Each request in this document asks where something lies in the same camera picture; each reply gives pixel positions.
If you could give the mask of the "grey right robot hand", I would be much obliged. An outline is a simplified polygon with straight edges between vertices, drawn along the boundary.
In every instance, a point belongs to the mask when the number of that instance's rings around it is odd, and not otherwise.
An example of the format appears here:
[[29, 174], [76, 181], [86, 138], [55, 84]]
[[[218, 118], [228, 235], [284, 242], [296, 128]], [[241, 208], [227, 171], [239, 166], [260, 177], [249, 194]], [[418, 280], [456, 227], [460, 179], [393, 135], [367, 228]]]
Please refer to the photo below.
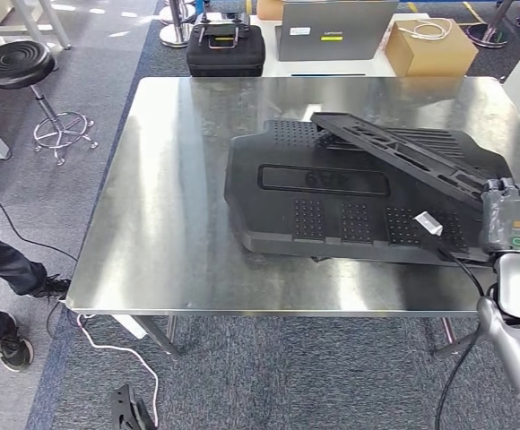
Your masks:
[[484, 214], [479, 242], [484, 252], [520, 253], [520, 185], [511, 177], [491, 179], [481, 199]]

